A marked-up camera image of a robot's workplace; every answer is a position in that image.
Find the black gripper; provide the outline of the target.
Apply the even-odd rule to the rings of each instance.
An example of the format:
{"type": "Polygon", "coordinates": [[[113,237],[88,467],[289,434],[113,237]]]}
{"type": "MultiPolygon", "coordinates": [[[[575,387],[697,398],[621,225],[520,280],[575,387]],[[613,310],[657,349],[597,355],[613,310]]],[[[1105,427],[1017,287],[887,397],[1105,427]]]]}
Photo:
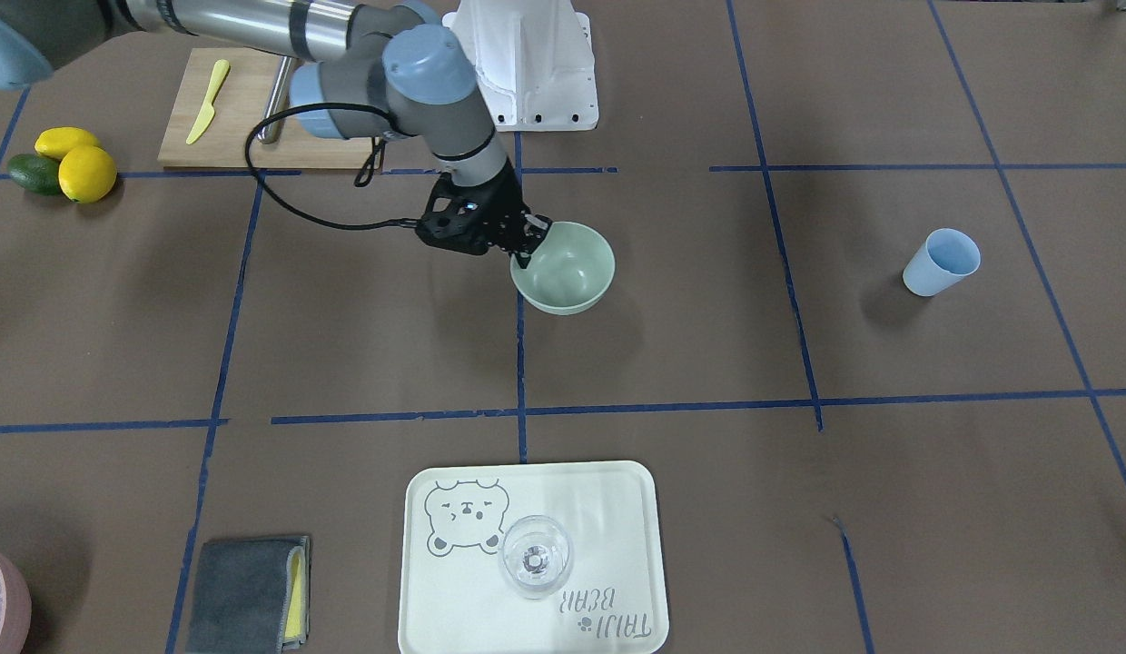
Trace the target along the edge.
{"type": "Polygon", "coordinates": [[[414,232],[429,247],[464,256],[485,256],[498,248],[525,270],[551,224],[547,216],[529,214],[513,171],[500,171],[477,186],[455,183],[450,173],[440,173],[414,232]]]}

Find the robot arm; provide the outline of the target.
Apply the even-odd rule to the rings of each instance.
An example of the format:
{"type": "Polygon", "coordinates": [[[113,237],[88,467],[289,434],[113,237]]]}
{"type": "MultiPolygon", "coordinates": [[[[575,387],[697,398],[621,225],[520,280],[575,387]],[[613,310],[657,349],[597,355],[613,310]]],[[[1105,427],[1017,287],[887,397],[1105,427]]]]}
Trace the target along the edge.
{"type": "Polygon", "coordinates": [[[39,83],[131,32],[211,37],[300,66],[289,106],[256,124],[296,116],[318,138],[378,140],[357,173],[370,183],[384,144],[420,137],[441,165],[413,229],[425,244],[465,256],[497,248],[530,265],[551,221],[522,201],[472,63],[439,14],[419,1],[386,9],[355,1],[0,1],[0,90],[39,83]]]}

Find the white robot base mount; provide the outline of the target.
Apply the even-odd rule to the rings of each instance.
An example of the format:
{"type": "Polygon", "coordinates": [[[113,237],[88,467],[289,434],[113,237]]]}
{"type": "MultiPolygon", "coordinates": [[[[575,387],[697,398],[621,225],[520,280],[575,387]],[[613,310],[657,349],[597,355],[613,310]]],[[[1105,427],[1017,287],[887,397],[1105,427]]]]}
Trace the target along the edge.
{"type": "Polygon", "coordinates": [[[501,132],[583,132],[600,119],[591,23],[571,1],[461,1],[443,16],[501,132]]]}

